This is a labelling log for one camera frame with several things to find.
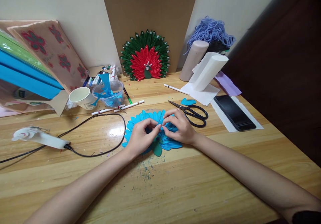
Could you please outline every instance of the black scissors handle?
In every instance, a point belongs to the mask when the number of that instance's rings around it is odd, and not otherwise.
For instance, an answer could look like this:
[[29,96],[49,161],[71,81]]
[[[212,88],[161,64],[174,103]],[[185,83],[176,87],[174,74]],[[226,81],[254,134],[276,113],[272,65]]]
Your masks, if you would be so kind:
[[[198,113],[196,113],[194,110],[192,110],[191,108],[197,108],[199,110],[201,110],[205,116],[202,116]],[[202,128],[202,127],[205,127],[206,126],[206,119],[208,118],[208,113],[201,107],[197,106],[197,105],[188,105],[187,108],[185,108],[185,110],[183,110],[184,114],[185,114],[185,117],[188,119],[188,121],[191,123],[192,126],[195,126],[195,127],[198,127],[198,128]],[[199,120],[201,120],[203,122],[203,124],[199,125],[199,124],[195,124],[194,122],[192,122],[188,117],[187,115],[189,116],[192,116],[194,118],[197,118]]]

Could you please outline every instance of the scissors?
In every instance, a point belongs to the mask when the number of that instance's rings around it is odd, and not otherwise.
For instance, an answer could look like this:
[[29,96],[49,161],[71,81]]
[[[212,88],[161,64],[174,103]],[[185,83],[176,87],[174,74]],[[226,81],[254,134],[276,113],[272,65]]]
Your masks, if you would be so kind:
[[[205,111],[205,109],[197,106],[197,105],[188,105],[187,107],[184,107],[182,105],[179,105],[179,104],[176,104],[174,102],[171,102],[171,101],[168,101],[170,102],[171,104],[175,105],[177,108],[180,108],[183,112],[184,112],[184,115],[185,117],[188,119],[188,121],[191,123],[192,126],[195,126],[195,127],[198,127],[198,128],[202,128],[202,127],[205,127],[206,126],[206,119],[208,118],[208,113]],[[205,114],[205,116],[202,116],[198,113],[196,113],[194,110],[192,110],[191,108],[196,108],[196,109],[199,109],[201,111],[203,111],[203,113]],[[203,122],[203,124],[199,125],[199,124],[195,124],[193,123],[188,117],[187,115],[189,116],[192,116],[194,118],[197,118],[199,120],[201,120]]]

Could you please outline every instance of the red flower drawing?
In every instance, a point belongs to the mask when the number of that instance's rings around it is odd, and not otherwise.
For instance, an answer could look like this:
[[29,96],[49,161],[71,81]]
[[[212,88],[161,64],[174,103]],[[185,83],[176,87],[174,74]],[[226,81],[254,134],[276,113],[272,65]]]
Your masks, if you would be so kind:
[[81,76],[82,78],[85,78],[85,77],[86,77],[86,70],[84,69],[84,67],[81,66],[81,64],[79,64],[79,67],[77,68],[77,70],[79,71],[80,76]]
[[131,55],[133,60],[130,60],[134,76],[138,81],[145,78],[146,71],[150,72],[153,78],[160,79],[161,60],[159,59],[158,52],[155,52],[155,47],[148,50],[148,46],[140,48],[140,52],[135,51],[136,55]]
[[64,42],[64,40],[61,37],[60,32],[55,28],[54,25],[52,25],[52,27],[49,27],[50,32],[56,37],[58,43],[62,43]]
[[44,55],[47,55],[47,51],[44,48],[46,41],[42,37],[35,35],[35,33],[32,31],[28,31],[27,33],[22,32],[21,36],[30,43],[30,46],[33,50],[40,51]]
[[64,69],[67,69],[68,72],[70,72],[71,63],[68,61],[67,56],[64,54],[58,55],[58,59],[61,67],[63,67]]

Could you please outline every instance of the forearm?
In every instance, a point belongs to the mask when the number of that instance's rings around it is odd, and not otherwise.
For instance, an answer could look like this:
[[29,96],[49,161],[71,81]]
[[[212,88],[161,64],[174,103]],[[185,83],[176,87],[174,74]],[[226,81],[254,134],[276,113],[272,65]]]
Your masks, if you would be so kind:
[[194,146],[287,219],[305,208],[320,211],[319,199],[266,166],[203,135]]
[[134,158],[125,149],[120,151],[65,187],[25,223],[75,223],[102,189]]

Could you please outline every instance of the black cable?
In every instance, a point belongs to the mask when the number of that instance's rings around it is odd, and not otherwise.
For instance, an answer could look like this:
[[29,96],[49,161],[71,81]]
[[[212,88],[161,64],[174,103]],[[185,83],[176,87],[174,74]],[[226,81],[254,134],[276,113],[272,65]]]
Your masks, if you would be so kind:
[[[121,139],[120,143],[119,143],[116,147],[114,147],[114,148],[112,148],[111,150],[108,150],[108,151],[106,151],[106,152],[104,152],[104,153],[97,154],[97,155],[83,155],[83,154],[79,154],[79,153],[77,153],[69,144],[66,144],[66,145],[64,146],[64,148],[66,148],[66,149],[68,149],[68,150],[71,150],[73,153],[75,153],[75,154],[77,154],[77,155],[79,155],[79,156],[82,156],[82,157],[97,157],[97,156],[101,156],[101,155],[107,154],[107,153],[109,153],[109,152],[112,152],[113,150],[117,149],[117,148],[121,145],[121,143],[123,142],[123,140],[124,140],[124,138],[125,138],[126,122],[125,122],[124,117],[123,117],[122,115],[120,115],[120,114],[113,113],[113,114],[100,114],[100,115],[91,116],[91,117],[89,117],[88,119],[86,119],[86,120],[84,120],[83,122],[81,122],[81,123],[80,123],[79,125],[77,125],[76,127],[72,128],[71,130],[68,130],[68,131],[66,131],[65,133],[62,133],[62,134],[58,135],[57,138],[60,138],[60,137],[62,137],[62,136],[64,136],[64,135],[72,132],[73,130],[75,130],[75,129],[77,129],[79,126],[81,126],[82,124],[84,124],[84,123],[86,123],[87,121],[91,120],[92,118],[95,118],[95,117],[98,117],[98,116],[105,116],[105,115],[119,115],[119,116],[123,119],[123,121],[124,121],[124,134],[123,134],[123,138]],[[24,155],[26,155],[26,154],[33,153],[33,152],[38,151],[38,150],[40,150],[40,149],[42,149],[42,148],[44,148],[44,147],[46,147],[46,145],[40,146],[40,147],[38,147],[38,148],[36,148],[36,149],[34,149],[34,150],[31,150],[31,151],[28,151],[28,152],[26,152],[26,153],[23,153],[23,154],[20,154],[20,155],[11,157],[11,158],[9,158],[9,159],[2,160],[2,161],[0,161],[0,164],[1,164],[1,163],[4,163],[4,162],[7,162],[7,161],[9,161],[9,160],[13,160],[13,159],[16,159],[16,158],[18,158],[18,157],[24,156]]]
[[81,126],[82,124],[86,123],[88,120],[90,120],[90,119],[92,119],[92,118],[95,118],[95,117],[97,117],[97,116],[104,116],[104,115],[119,115],[119,116],[123,119],[123,121],[124,121],[124,134],[123,134],[123,137],[122,137],[121,141],[119,142],[119,144],[118,144],[117,146],[115,146],[115,147],[112,148],[111,150],[108,150],[108,151],[106,151],[106,152],[99,153],[99,154],[96,154],[96,155],[83,155],[83,154],[80,154],[80,153],[76,152],[69,144],[66,144],[66,145],[64,146],[64,148],[66,148],[66,149],[68,149],[68,150],[71,150],[73,153],[75,153],[75,154],[77,154],[77,155],[79,155],[79,156],[82,156],[82,157],[97,157],[97,156],[105,155],[105,154],[107,154],[107,153],[109,153],[109,152],[112,152],[113,150],[117,149],[117,148],[121,145],[121,143],[123,142],[123,140],[124,140],[124,138],[125,138],[125,132],[126,132],[126,122],[125,122],[124,117],[123,117],[122,115],[120,115],[120,114],[115,114],[115,113],[113,113],[113,114],[101,114],[101,115],[91,116],[91,117],[89,117],[88,119],[86,119],[84,122],[82,122],[82,123],[80,123],[79,125],[77,125],[75,128],[73,128],[73,129],[71,129],[71,130],[68,130],[67,132],[59,135],[58,137],[60,138],[60,137],[64,136],[65,134],[70,133],[71,131],[73,131],[74,129],[78,128],[79,126]]
[[40,149],[44,148],[45,146],[46,146],[46,145],[43,145],[43,146],[40,146],[40,147],[38,147],[38,148],[36,148],[36,149],[34,149],[34,150],[28,151],[28,152],[26,152],[26,153],[23,153],[23,154],[20,154],[20,155],[11,157],[11,158],[6,159],[6,160],[2,160],[2,161],[0,161],[0,164],[3,163],[3,162],[7,162],[7,161],[9,161],[9,160],[12,160],[12,159],[16,159],[16,158],[18,158],[18,157],[20,157],[20,156],[24,156],[24,155],[26,155],[26,154],[30,154],[30,153],[32,153],[32,152],[35,152],[35,151],[37,151],[37,150],[40,150]]

